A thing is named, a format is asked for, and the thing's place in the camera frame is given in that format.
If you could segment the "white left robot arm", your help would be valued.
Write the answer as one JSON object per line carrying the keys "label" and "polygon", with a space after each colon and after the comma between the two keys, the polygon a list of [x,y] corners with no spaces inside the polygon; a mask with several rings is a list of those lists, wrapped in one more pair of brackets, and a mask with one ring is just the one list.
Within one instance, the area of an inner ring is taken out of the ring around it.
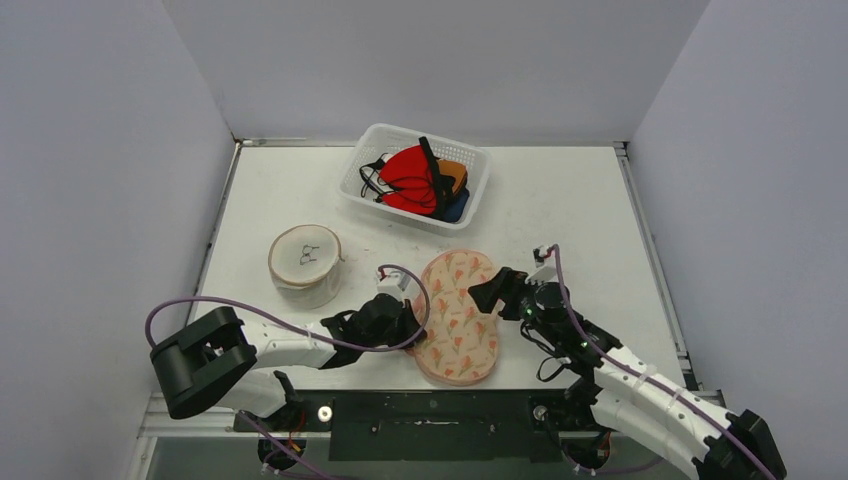
{"label": "white left robot arm", "polygon": [[306,325],[235,300],[206,300],[215,309],[163,340],[148,341],[168,413],[176,420],[225,407],[286,430],[296,422],[299,405],[283,367],[337,369],[365,353],[411,349],[428,336],[411,302],[385,293],[357,310]]}

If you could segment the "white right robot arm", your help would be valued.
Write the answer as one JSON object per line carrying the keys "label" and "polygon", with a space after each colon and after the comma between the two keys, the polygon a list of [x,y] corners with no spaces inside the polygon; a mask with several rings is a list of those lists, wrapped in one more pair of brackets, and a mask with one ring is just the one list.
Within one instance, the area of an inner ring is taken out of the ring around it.
{"label": "white right robot arm", "polygon": [[579,379],[565,414],[577,428],[617,431],[690,479],[784,479],[787,468],[768,423],[734,413],[659,373],[618,338],[571,309],[566,287],[502,268],[468,290],[477,308],[518,321]]}

